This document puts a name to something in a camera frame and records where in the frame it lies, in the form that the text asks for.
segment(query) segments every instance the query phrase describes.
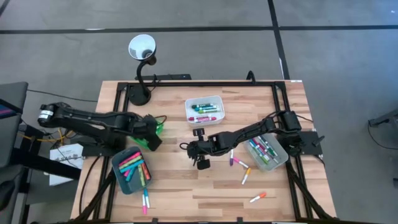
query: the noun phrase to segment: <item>clear plastic bin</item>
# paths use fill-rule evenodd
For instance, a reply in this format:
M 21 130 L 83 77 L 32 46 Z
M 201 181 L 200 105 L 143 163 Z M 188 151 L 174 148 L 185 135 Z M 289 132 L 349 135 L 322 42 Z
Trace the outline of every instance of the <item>clear plastic bin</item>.
M 199 112 L 192 109 L 193 105 L 201 105 L 201 104 L 207 104 L 207 103 L 213 103 L 213 104 L 219 106 L 220 112 L 200 114 Z M 207 96 L 207 97 L 202 97 L 202 98 L 187 99 L 185 101 L 185 113 L 187 114 L 187 121 L 190 124 L 190 126 L 192 126 L 192 127 L 201 127 L 201 126 L 206 126 L 206 125 L 211 125 L 211 124 L 220 124 L 225 117 L 223 100 L 221 99 L 220 96 Z M 209 114 L 212 117 L 215 117 L 216 119 L 214 121 L 206 121 L 206 122 L 202 122 L 202 123 L 196 123 L 194 121 L 189 120 L 189 117 L 196 117 L 196 116 L 209 115 Z
M 278 155 L 278 156 L 275 156 L 275 159 L 278 161 L 278 163 L 276 163 L 271 158 L 271 155 L 267 154 L 267 156 L 270 158 L 270 160 L 268 161 L 268 164 L 266 164 L 260 158 L 258 153 L 251 147 L 251 145 L 249 144 L 249 141 L 245 141 L 243 144 L 244 144 L 244 147 L 246 148 L 246 150 L 248 150 L 251 157 L 255 160 L 258 168 L 261 171 L 272 171 L 272 170 L 276 169 L 277 167 L 279 167 L 280 165 L 284 164 L 287 161 L 287 159 L 289 158 L 289 155 L 286 153 L 285 149 L 279 144 L 278 140 L 276 140 L 276 138 L 274 137 L 273 134 L 263 134 L 262 137 L 264 137 L 264 139 L 266 139 L 266 141 L 269 143 L 271 148 L 273 148 L 273 150 L 275 150 L 276 154 Z

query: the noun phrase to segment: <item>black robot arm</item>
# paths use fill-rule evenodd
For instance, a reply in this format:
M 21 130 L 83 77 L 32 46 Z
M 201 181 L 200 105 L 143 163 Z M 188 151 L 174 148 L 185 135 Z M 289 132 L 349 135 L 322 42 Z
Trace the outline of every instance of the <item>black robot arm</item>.
M 162 140 L 156 135 L 157 121 L 132 112 L 92 113 L 77 110 L 66 103 L 52 103 L 40 107 L 38 122 L 45 128 L 65 128 L 94 138 L 108 147 L 124 148 L 120 139 L 132 136 L 148 141 L 148 148 L 156 150 Z
M 275 125 L 274 118 L 278 118 L 280 128 Z M 239 143 L 265 133 L 290 134 L 301 130 L 301 125 L 294 111 L 278 111 L 266 116 L 262 121 L 239 129 L 234 132 L 224 131 L 208 136 L 204 141 L 204 129 L 193 130 L 193 135 L 198 136 L 199 140 L 192 141 L 189 144 L 182 143 L 180 147 L 187 150 L 188 157 L 194 160 L 193 165 L 198 162 L 198 169 L 210 167 L 209 160 L 205 160 L 205 155 L 222 156 L 231 149 L 234 149 Z

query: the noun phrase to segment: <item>marker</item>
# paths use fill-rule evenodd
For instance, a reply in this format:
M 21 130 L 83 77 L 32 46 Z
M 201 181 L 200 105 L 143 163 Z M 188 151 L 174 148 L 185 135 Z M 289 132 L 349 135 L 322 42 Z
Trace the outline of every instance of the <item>marker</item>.
M 135 157 L 137 157 L 137 156 L 139 156 L 139 155 L 141 155 L 140 152 L 135 153 L 134 155 L 128 157 L 127 159 L 125 159 L 125 160 L 123 160 L 121 163 L 119 163 L 119 166 L 121 166 L 121 165 L 123 165 L 123 164 L 129 162 L 130 160 L 132 160 L 133 158 L 135 158 Z
M 231 149 L 231 157 L 229 158 L 229 165 L 232 166 L 234 164 L 234 150 Z
M 142 159 L 142 156 L 138 156 L 138 157 L 136 157 L 136 158 L 134 158 L 134 159 L 128 161 L 127 163 L 125 163 L 125 164 L 119 166 L 119 169 L 123 169 L 123 168 L 125 168 L 125 167 L 127 167 L 127 166 L 129 166 L 129 165 L 131 165 L 131 164 L 133 164 L 133 163 L 135 163 L 135 162 L 137 162 L 137 161 L 139 161 L 140 159 Z
M 145 201 L 146 201 L 147 207 L 150 208 L 148 190 L 146 188 L 144 188 L 144 195 L 145 195 Z
M 264 151 L 264 153 L 267 152 L 267 148 L 266 148 L 266 147 L 264 147 L 262 144 L 258 143 L 254 138 L 251 139 L 251 140 L 255 143 L 255 145 L 259 146 L 259 148 L 260 148 L 262 151 Z
M 142 194 L 142 212 L 144 213 L 144 215 L 147 214 L 147 206 L 145 204 L 145 195 Z
M 130 180 L 131 180 L 131 177 L 132 177 L 132 175 L 133 175 L 133 171 L 132 170 L 129 170 L 130 172 L 129 172 L 129 174 L 127 175 L 127 177 L 126 177 L 126 181 L 127 182 L 130 182 Z
M 127 170 L 127 171 L 124 173 L 124 176 L 127 177 L 127 176 L 129 175 L 129 173 L 130 173 L 130 170 Z
M 217 109 L 217 106 L 196 107 L 196 108 L 195 108 L 195 111 L 200 111 L 200 110 L 211 110 L 211 109 Z
M 248 179 L 248 175 L 250 174 L 250 171 L 251 171 L 251 169 L 248 168 L 247 171 L 246 171 L 246 174 L 245 174 L 244 177 L 243 177 L 242 185 L 244 185 L 244 183 L 245 183 L 246 180 Z
M 257 155 L 259 155 L 259 157 L 261 158 L 261 160 L 262 160 L 265 164 L 268 165 L 268 160 L 264 157 L 265 154 L 264 154 L 260 149 L 256 148 L 256 147 L 254 146 L 253 142 L 249 141 L 249 144 L 250 144 L 250 146 L 253 148 L 253 150 L 257 153 Z
M 266 146 L 271 155 L 278 156 L 278 154 L 275 152 L 275 150 L 273 150 L 273 148 L 271 148 L 271 145 L 267 142 L 267 140 L 264 137 L 259 136 L 259 138 L 261 139 L 262 143 L 264 143 L 264 145 Z
M 220 112 L 220 109 L 213 109 L 213 110 L 200 110 L 198 113 L 215 113 L 215 112 Z
M 235 162 L 237 162 L 237 163 L 239 163 L 239 164 L 241 164 L 242 166 L 244 166 L 245 168 L 249 168 L 249 166 L 248 165 L 246 165 L 245 163 L 243 163 L 242 161 L 240 161 L 239 159 L 237 159 L 236 157 L 234 157 L 234 159 L 233 159 Z
M 141 179 L 141 185 L 145 187 L 145 178 L 144 178 L 144 172 L 142 171 L 141 166 L 138 166 L 138 172 L 139 172 L 139 178 Z
M 204 107 L 204 106 L 214 106 L 213 103 L 205 103 L 205 104 L 201 104 L 201 105 L 192 105 L 192 109 L 195 109 L 197 107 Z
M 129 169 L 133 170 L 134 168 L 136 168 L 138 165 L 142 164 L 143 162 L 144 162 L 143 160 L 140 160 L 140 161 L 134 163 L 133 165 L 129 165 L 128 167 L 121 169 L 120 173 L 127 172 L 127 170 L 129 170 Z
M 264 198 L 264 197 L 266 197 L 266 196 L 267 196 L 267 193 L 264 192 L 264 193 L 258 195 L 257 197 L 253 198 L 252 200 L 250 200 L 250 203 L 253 203 L 253 202 L 255 202 L 256 200 L 259 200 L 260 198 Z
M 271 148 L 271 146 L 268 146 L 268 151 L 271 155 L 273 156 L 278 156 L 278 154 L 276 154 L 275 150 L 273 148 Z
M 145 178 L 147 180 L 149 180 L 150 179 L 150 175 L 149 175 L 149 171 L 148 171 L 147 166 L 145 165 L 145 163 L 141 164 L 141 166 L 142 166 L 142 170 L 144 170 Z
M 264 141 L 262 141 L 262 139 L 261 139 L 260 137 L 259 137 L 259 140 L 260 140 L 260 142 L 262 142 L 262 143 L 260 144 L 260 146 L 262 146 L 262 148 L 264 148 L 264 146 L 262 145 L 262 144 L 264 144 L 264 145 L 265 145 L 265 148 L 264 148 L 265 152 L 268 152 L 268 150 L 269 150 L 268 153 L 271 155 L 272 160 L 275 161 L 275 162 L 278 164 L 279 161 L 275 158 L 275 156 L 277 156 L 276 152 L 273 151 L 269 146 L 267 146 L 267 143 L 264 142 Z
M 189 121 L 200 121 L 202 119 L 210 119 L 210 118 L 211 118 L 210 114 L 204 114 L 204 115 L 200 115 L 200 116 L 189 117 L 188 120 Z
M 200 120 L 196 120 L 196 121 L 195 121 L 195 123 L 202 123 L 202 122 L 207 122 L 207 121 L 215 121 L 215 120 L 217 120 L 217 118 L 216 118 L 216 117 L 211 117 L 211 118 L 208 118 L 208 119 L 200 119 Z

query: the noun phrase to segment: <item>wooden table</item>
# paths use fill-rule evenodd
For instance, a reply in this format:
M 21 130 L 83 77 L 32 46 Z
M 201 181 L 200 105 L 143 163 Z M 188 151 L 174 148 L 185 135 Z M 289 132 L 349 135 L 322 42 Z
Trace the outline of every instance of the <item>wooden table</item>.
M 97 112 L 113 110 L 118 82 L 120 81 L 103 82 Z M 311 119 L 303 83 L 286 81 L 285 84 L 290 109 Z M 211 168 L 197 170 L 196 166 L 192 166 L 193 161 L 188 158 L 187 153 L 179 148 L 181 142 L 197 140 L 192 136 L 192 128 L 186 122 L 185 100 L 212 95 L 222 97 L 226 116 L 221 124 L 206 126 L 207 135 L 227 130 L 235 131 L 258 122 L 275 111 L 271 88 L 266 86 L 157 87 L 152 92 L 148 104 L 130 104 L 128 111 L 140 115 L 165 114 L 168 118 L 160 136 L 163 140 L 162 145 L 155 152 L 143 152 L 153 178 L 153 183 L 148 186 L 151 205 L 148 214 L 142 214 L 142 192 L 124 195 L 117 185 L 112 222 L 149 222 L 154 217 L 159 218 L 160 222 L 233 222 L 236 221 L 236 217 L 243 217 L 245 221 L 295 220 L 285 166 L 273 172 L 261 172 L 240 144 L 234 150 L 234 155 L 252 167 L 246 184 L 241 185 L 244 168 L 236 164 L 230 167 L 229 154 L 221 157 L 208 156 Z M 304 130 L 313 128 L 311 122 L 300 118 L 299 120 Z M 134 143 L 129 141 L 128 145 L 132 146 Z M 93 161 L 94 158 L 84 161 L 71 218 L 78 216 L 81 187 Z M 313 156 L 302 156 L 302 162 L 309 191 L 327 213 L 335 216 L 324 166 Z M 83 208 L 88 205 L 98 189 L 101 166 L 102 159 L 96 163 L 88 178 L 83 194 Z M 266 198 L 249 203 L 251 198 L 264 191 L 267 192 Z M 297 194 L 301 216 L 305 217 L 299 189 Z M 103 197 L 100 218 L 104 217 L 107 195 L 106 192 Z

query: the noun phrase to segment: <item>desk lamp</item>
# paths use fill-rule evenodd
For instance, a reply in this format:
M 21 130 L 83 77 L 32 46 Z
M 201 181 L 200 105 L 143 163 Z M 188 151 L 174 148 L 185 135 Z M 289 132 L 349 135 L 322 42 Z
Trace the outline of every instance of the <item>desk lamp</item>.
M 129 95 L 130 102 L 136 106 L 142 106 L 150 100 L 150 91 L 142 81 L 141 70 L 146 64 L 154 65 L 156 63 L 155 51 L 156 43 L 150 35 L 141 34 L 130 41 L 129 54 L 140 61 L 137 67 L 139 85 L 134 85 Z

